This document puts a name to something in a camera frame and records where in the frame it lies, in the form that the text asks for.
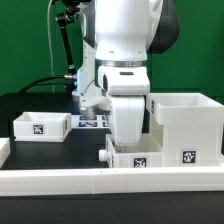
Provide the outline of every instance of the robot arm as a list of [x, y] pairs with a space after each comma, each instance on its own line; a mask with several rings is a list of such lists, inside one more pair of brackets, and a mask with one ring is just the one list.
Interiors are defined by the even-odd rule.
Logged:
[[[94, 105], [108, 110], [115, 143], [137, 145], [145, 110], [144, 96], [150, 89], [145, 67], [147, 51], [153, 52], [159, 46], [157, 53], [164, 52], [179, 33], [172, 0], [85, 1], [90, 4], [83, 10], [84, 14], [76, 10], [80, 7], [78, 3], [84, 1], [62, 2], [68, 12], [70, 7], [75, 7], [73, 12], [82, 15], [83, 20], [84, 63], [78, 71], [78, 82], [85, 83], [79, 92], [81, 110], [88, 111]], [[95, 69], [92, 62], [88, 64], [90, 55], [97, 62]], [[95, 86], [88, 89], [92, 79]]]

